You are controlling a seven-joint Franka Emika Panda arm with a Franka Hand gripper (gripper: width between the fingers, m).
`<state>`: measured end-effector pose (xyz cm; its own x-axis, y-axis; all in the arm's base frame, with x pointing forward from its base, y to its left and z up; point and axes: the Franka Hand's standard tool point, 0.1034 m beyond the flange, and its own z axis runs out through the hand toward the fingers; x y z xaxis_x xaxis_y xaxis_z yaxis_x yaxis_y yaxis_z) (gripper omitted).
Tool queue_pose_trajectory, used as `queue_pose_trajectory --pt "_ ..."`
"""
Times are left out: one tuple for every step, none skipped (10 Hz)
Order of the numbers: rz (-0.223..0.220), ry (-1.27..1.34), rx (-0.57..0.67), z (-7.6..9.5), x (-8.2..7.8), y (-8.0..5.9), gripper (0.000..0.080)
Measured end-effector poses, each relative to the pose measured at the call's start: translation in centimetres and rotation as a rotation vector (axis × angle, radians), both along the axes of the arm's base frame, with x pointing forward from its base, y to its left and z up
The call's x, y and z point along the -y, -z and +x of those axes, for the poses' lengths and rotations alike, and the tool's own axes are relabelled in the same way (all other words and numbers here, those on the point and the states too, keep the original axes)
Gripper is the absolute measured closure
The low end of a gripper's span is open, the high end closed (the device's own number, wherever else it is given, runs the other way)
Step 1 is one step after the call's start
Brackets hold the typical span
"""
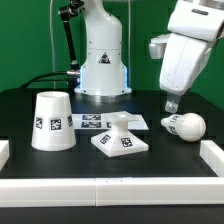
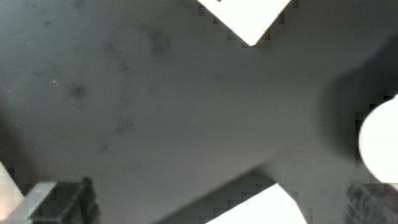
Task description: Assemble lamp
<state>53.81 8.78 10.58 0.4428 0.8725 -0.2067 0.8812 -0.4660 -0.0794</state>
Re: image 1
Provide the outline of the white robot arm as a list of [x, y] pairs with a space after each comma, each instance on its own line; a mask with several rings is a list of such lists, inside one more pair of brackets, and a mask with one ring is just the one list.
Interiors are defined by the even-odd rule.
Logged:
[[[75, 92], [101, 101], [128, 94], [127, 68], [121, 60], [122, 25], [105, 11], [103, 0], [83, 0], [87, 35], [86, 60], [81, 66], [81, 83]], [[151, 40], [153, 59], [162, 59], [160, 88], [167, 92], [165, 110], [175, 113], [181, 96], [192, 86], [207, 64], [212, 43], [196, 37], [171, 33]]]

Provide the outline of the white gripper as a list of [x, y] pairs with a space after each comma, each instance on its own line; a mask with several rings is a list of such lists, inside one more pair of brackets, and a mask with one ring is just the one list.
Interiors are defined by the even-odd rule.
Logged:
[[172, 33], [160, 72], [160, 88], [167, 91], [165, 110], [176, 113], [182, 96], [206, 66], [212, 43]]

